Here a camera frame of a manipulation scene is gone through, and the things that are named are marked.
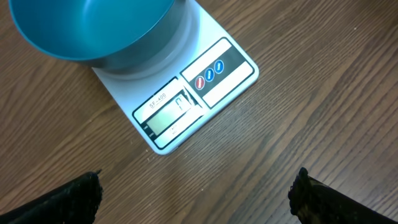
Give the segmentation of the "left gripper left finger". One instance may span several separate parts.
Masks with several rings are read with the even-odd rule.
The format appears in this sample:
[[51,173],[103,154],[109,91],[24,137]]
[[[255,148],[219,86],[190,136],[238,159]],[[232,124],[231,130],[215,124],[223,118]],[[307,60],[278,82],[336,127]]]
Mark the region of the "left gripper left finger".
[[4,224],[93,224],[103,198],[98,175],[90,171],[1,215]]

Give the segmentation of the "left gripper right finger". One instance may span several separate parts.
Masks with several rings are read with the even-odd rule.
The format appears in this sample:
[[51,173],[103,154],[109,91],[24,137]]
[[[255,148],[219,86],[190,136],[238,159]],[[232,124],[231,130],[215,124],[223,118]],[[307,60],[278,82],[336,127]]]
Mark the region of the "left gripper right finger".
[[288,192],[290,212],[302,224],[397,224],[310,177],[301,168]]

